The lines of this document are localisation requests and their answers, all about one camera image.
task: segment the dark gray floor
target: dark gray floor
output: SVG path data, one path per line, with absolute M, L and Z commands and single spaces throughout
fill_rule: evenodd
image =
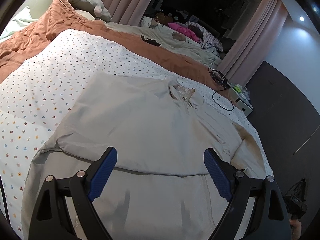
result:
M 305 230 L 320 207 L 320 115 L 301 91 L 267 62 L 247 88 L 254 107 L 248 119 L 259 133 L 281 192 L 285 194 L 302 177 L 308 179 L 308 211 L 301 219 Z

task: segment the pink clothing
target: pink clothing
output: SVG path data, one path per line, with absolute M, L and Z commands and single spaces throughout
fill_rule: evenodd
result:
M 168 25 L 171 29 L 186 35 L 188 38 L 194 40 L 195 42 L 200 43 L 200 38 L 198 38 L 197 35 L 192 30 L 186 27 L 182 27 L 177 23 L 168 23 Z

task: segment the orange blanket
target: orange blanket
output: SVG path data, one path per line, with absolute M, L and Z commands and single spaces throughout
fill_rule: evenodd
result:
M 68 0 L 53 0 L 41 18 L 0 44 L 0 83 L 26 60 L 45 49 L 57 35 L 67 29 L 85 31 L 121 44 L 131 52 L 159 64 L 180 76 L 221 90 L 211 78 L 208 67 L 181 54 L 148 44 L 133 34 L 115 32 L 100 20 L 91 21 L 77 14 Z M 221 92 L 228 98 L 228 91 Z

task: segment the silver bolt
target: silver bolt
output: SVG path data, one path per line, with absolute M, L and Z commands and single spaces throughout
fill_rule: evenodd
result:
M 242 178 L 244 176 L 244 173 L 242 171 L 236 171 L 236 176 L 238 178 Z
M 78 171 L 77 172 L 77 177 L 81 178 L 85 175 L 85 171 Z
M 46 181 L 50 182 L 53 180 L 53 176 L 52 175 L 49 175 L 45 178 Z
M 275 181 L 275 178 L 272 177 L 272 176 L 268 176 L 268 177 L 267 177 L 267 180 L 270 181 L 270 182 L 274 182 L 274 181 Z

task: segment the white pillow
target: white pillow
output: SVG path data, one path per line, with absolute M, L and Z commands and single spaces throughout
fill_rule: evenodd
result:
M 15 32 L 21 31 L 24 27 L 36 21 L 37 19 L 32 19 L 30 15 L 29 6 L 25 7 L 7 24 L 4 31 L 0 35 L 0 43 L 9 39 Z

